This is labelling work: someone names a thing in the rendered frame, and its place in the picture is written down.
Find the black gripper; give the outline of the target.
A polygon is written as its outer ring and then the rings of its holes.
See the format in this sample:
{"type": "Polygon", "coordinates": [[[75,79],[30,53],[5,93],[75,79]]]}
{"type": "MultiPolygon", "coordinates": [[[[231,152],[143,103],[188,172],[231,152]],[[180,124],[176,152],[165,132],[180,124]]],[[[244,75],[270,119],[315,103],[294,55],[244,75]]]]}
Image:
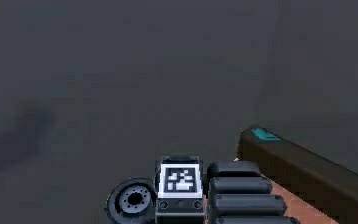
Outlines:
{"type": "Polygon", "coordinates": [[[155,224],[156,193],[148,178],[129,178],[108,194],[106,224],[155,224]]]}

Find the brown billiard table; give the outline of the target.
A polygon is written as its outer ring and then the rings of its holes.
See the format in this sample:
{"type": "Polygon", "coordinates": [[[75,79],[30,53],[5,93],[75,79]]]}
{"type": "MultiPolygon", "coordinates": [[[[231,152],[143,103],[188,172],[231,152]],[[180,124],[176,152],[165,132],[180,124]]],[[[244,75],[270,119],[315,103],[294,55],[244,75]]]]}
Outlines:
{"type": "Polygon", "coordinates": [[[240,133],[237,157],[339,224],[358,224],[358,174],[273,132],[280,141],[262,141],[251,130],[240,133]]]}

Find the teal flat object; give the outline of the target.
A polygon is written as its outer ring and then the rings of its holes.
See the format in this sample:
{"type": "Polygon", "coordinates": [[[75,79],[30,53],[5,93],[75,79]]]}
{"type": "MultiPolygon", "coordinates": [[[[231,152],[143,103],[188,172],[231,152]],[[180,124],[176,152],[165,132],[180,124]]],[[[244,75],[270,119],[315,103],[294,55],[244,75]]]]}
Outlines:
{"type": "Polygon", "coordinates": [[[280,141],[280,138],[262,128],[253,128],[251,132],[262,141],[280,141]]]}

